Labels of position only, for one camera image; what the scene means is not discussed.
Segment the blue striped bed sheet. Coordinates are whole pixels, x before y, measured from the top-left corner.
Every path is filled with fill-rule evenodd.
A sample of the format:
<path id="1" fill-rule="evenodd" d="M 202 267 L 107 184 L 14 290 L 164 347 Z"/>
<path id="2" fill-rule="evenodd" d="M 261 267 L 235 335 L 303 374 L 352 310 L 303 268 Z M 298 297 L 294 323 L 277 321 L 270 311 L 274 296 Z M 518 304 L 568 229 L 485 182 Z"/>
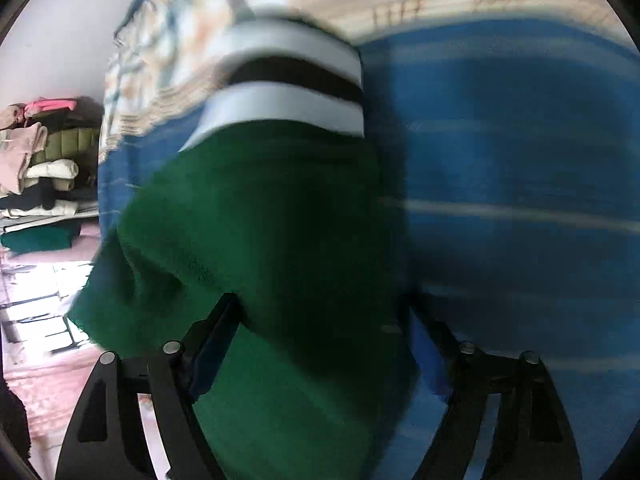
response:
<path id="1" fill-rule="evenodd" d="M 542 359 L 579 479 L 637 478 L 638 54 L 538 18 L 412 25 L 354 48 L 401 339 L 363 479 L 414 474 L 446 411 L 409 349 L 413 292 L 457 339 Z M 466 474 L 483 478 L 498 407 Z"/>

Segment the patterned beige blanket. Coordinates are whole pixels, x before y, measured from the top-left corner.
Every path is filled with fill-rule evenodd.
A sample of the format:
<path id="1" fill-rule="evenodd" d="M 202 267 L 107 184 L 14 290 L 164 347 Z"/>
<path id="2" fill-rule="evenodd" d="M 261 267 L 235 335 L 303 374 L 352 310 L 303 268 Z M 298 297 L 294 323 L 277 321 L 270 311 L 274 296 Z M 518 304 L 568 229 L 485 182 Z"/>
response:
<path id="1" fill-rule="evenodd" d="M 134 0 L 116 30 L 106 70 L 101 158 L 205 100 L 214 85 L 208 69 L 217 39 L 237 4 L 308 13 L 352 39 L 419 18 L 513 12 L 551 15 L 631 42 L 606 0 Z"/>

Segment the stack of folded clothes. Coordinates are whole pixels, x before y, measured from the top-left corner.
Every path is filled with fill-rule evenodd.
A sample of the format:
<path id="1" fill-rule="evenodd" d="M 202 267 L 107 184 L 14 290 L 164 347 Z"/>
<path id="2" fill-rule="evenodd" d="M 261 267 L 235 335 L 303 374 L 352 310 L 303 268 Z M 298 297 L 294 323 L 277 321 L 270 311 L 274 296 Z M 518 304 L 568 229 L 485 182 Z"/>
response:
<path id="1" fill-rule="evenodd" d="M 1 251 L 13 259 L 89 260 L 100 244 L 102 107 L 40 99 L 1 110 Z"/>

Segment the green varsity jacket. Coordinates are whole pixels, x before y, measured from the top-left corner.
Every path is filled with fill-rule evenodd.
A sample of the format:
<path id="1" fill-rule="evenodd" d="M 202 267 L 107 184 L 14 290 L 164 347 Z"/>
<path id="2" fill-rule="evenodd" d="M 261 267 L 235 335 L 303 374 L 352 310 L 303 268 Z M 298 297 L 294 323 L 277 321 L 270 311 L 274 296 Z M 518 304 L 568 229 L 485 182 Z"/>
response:
<path id="1" fill-rule="evenodd" d="M 357 50 L 257 14 L 219 40 L 221 87 L 107 234 L 70 316 L 138 356 L 232 292 L 244 318 L 195 413 L 231 479 L 362 479 L 401 339 L 392 224 Z"/>

